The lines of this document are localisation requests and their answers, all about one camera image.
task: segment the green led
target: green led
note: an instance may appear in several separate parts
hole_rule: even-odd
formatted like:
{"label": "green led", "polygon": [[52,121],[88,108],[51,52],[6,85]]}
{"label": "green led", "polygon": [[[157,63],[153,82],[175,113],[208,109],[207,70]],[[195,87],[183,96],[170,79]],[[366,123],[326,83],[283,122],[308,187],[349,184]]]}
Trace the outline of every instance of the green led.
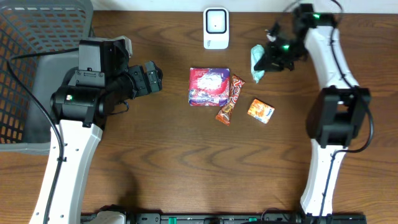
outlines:
{"label": "green led", "polygon": [[283,48],[284,50],[288,50],[288,49],[289,49],[289,47],[290,47],[290,45],[289,45],[289,44],[286,44],[286,45],[283,45],[283,46],[282,46],[282,48]]}

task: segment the red candy wrapper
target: red candy wrapper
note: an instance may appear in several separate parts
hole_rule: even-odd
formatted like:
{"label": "red candy wrapper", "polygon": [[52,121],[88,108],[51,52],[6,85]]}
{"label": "red candy wrapper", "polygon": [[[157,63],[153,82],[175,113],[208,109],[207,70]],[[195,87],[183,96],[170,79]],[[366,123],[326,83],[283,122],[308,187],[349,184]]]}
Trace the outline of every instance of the red candy wrapper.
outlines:
{"label": "red candy wrapper", "polygon": [[243,84],[245,84],[245,81],[243,81],[236,75],[232,76],[232,84],[231,88],[229,89],[228,102],[225,106],[222,107],[222,109],[220,110],[220,112],[218,112],[218,115],[216,116],[217,120],[228,126],[231,123],[232,110],[234,110]]}
{"label": "red candy wrapper", "polygon": [[224,106],[228,102],[229,69],[191,68],[188,101],[191,106]]}

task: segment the table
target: table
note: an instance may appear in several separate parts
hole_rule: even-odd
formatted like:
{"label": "table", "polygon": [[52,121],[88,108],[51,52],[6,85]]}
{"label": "table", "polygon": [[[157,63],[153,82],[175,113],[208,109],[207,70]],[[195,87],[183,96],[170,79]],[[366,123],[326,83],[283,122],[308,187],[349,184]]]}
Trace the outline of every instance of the table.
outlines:
{"label": "table", "polygon": [[[250,49],[266,43],[277,14],[231,13],[226,50],[203,48],[200,12],[95,12],[98,37],[132,40],[130,66],[153,60],[164,72],[160,93],[130,101],[108,119],[91,164],[84,212],[103,205],[164,213],[259,213],[298,208],[311,159],[305,118],[318,94],[312,61],[293,72],[267,73],[255,84]],[[371,146],[343,161],[335,212],[364,212],[369,223],[394,223],[398,212],[398,20],[348,14],[340,26],[347,63],[371,89],[376,133]],[[231,126],[217,107],[188,104],[190,67],[226,67],[246,80]],[[275,107],[269,124],[246,114],[253,99]],[[368,135],[364,122],[351,148]],[[39,195],[45,156],[2,153],[0,223],[28,223]]]}

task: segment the white background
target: white background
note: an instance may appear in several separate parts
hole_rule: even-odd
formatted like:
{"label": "white background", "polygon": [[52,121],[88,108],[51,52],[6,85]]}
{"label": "white background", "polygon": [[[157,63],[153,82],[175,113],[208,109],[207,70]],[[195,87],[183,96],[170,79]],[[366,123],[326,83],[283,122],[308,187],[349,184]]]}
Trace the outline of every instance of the white background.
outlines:
{"label": "white background", "polygon": [[[127,11],[203,11],[223,6],[231,12],[280,12],[294,0],[91,0],[95,10]],[[398,13],[398,0],[338,0],[345,12]],[[330,0],[312,2],[318,12],[337,11]]]}

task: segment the white rectangular device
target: white rectangular device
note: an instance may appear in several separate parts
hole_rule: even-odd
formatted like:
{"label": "white rectangular device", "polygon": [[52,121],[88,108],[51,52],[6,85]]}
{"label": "white rectangular device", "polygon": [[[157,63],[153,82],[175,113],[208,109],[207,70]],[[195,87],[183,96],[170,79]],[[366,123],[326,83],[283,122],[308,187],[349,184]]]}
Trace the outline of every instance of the white rectangular device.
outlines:
{"label": "white rectangular device", "polygon": [[229,43],[229,12],[223,7],[209,7],[203,12],[203,46],[225,49]]}

